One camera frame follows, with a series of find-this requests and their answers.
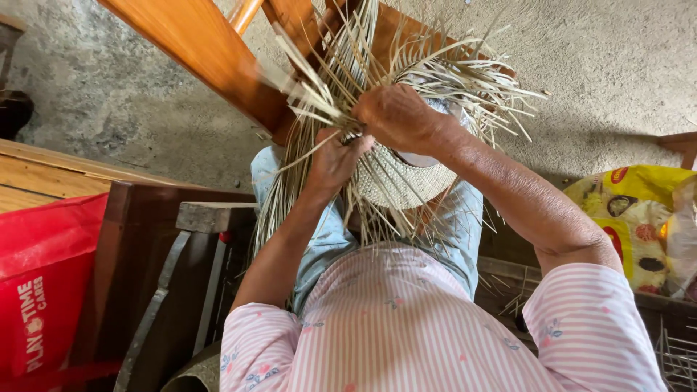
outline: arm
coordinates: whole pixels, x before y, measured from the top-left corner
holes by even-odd
[[[316,142],[327,139],[333,131],[320,130]],[[305,188],[281,226],[254,258],[230,312],[248,303],[285,307],[298,275],[300,259],[324,208],[351,177],[358,158],[370,149],[373,140],[372,137],[361,137],[342,146],[333,137],[315,151]]]
[[[572,262],[622,273],[607,235],[568,197],[479,141],[454,117],[431,109],[411,87],[381,86],[364,93],[353,114],[381,144],[433,156],[475,186],[534,245],[543,273]]]

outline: yellow plastic bag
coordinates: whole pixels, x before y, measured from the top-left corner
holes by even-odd
[[[588,176],[564,193],[610,236],[629,286],[659,294],[670,270],[664,225],[673,214],[673,191],[695,174],[634,165]]]

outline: wooden chair leg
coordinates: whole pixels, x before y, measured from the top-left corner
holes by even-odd
[[[658,138],[657,144],[682,154],[682,169],[697,170],[697,132],[678,133]]]

